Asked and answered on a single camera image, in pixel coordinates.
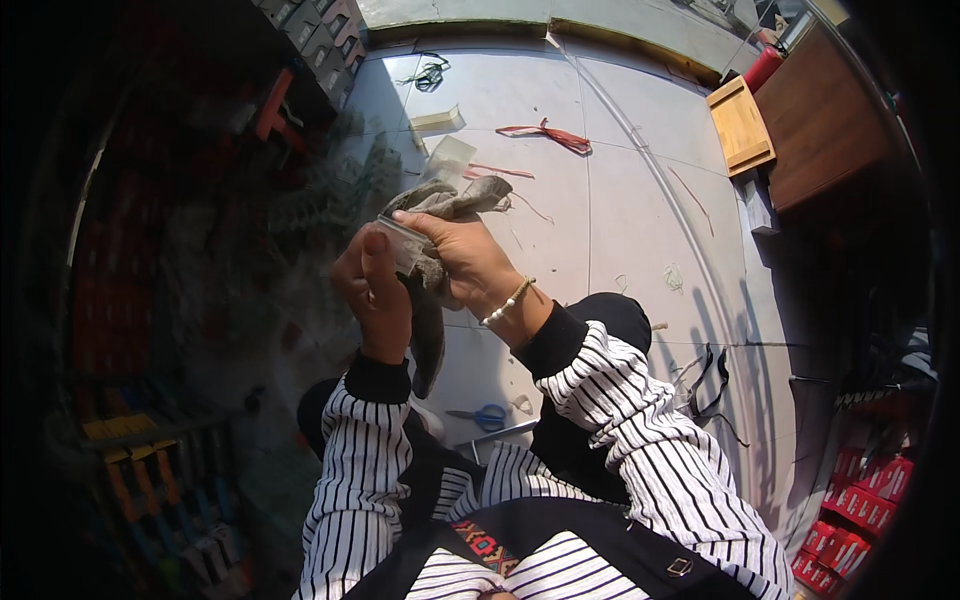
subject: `fingernail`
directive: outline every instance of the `fingernail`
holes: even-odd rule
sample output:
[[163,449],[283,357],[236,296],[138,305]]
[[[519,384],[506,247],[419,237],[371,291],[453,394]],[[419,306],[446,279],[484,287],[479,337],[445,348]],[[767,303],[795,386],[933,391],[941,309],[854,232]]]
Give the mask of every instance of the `fingernail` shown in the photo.
[[364,238],[363,249],[370,256],[382,254],[387,250],[387,236],[383,231],[371,231]]

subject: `black and white striped sleeve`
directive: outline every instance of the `black and white striped sleeve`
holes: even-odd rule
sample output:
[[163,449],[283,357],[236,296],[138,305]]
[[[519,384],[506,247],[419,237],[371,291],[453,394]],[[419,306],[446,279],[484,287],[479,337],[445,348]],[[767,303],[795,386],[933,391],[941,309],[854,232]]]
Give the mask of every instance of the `black and white striped sleeve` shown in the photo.
[[608,447],[607,468],[631,497],[630,517],[702,555],[756,597],[793,595],[783,548],[736,494],[730,464],[710,434],[673,410],[674,389],[647,357],[555,305],[516,353],[560,415]]
[[303,571],[295,600],[335,600],[380,563],[400,534],[397,482],[413,459],[403,433],[410,412],[406,361],[358,355],[323,415],[324,471],[303,523]]

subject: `braided cord bracelet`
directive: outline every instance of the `braided cord bracelet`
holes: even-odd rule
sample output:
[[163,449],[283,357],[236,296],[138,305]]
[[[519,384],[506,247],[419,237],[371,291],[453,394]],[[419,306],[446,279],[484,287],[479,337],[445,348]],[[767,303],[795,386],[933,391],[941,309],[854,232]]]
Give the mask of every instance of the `braided cord bracelet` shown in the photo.
[[494,310],[493,314],[487,317],[486,319],[484,319],[483,321],[481,321],[480,324],[484,327],[489,327],[491,323],[493,323],[500,317],[503,317],[503,313],[505,313],[508,308],[516,304],[516,300],[520,297],[521,294],[523,294],[524,290],[530,287],[531,283],[537,283],[537,278],[523,276],[523,283],[520,284],[520,287],[516,288],[516,291],[512,296],[507,298],[506,303],[504,303],[503,306]]

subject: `person's left hand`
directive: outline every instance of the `person's left hand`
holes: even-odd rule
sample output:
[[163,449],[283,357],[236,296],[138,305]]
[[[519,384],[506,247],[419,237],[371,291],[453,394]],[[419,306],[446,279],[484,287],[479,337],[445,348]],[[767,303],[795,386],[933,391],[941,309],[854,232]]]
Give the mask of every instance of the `person's left hand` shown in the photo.
[[373,223],[364,225],[330,268],[330,280],[360,322],[360,352],[387,365],[403,362],[410,344],[410,295],[396,278],[394,249]]

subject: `wooden cabinet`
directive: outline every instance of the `wooden cabinet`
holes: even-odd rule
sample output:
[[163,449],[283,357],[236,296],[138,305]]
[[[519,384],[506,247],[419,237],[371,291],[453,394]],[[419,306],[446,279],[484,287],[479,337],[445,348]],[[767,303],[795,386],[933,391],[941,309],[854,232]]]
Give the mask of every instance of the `wooden cabinet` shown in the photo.
[[824,27],[808,32],[755,94],[777,152],[768,174],[780,214],[876,188],[904,155],[893,115]]

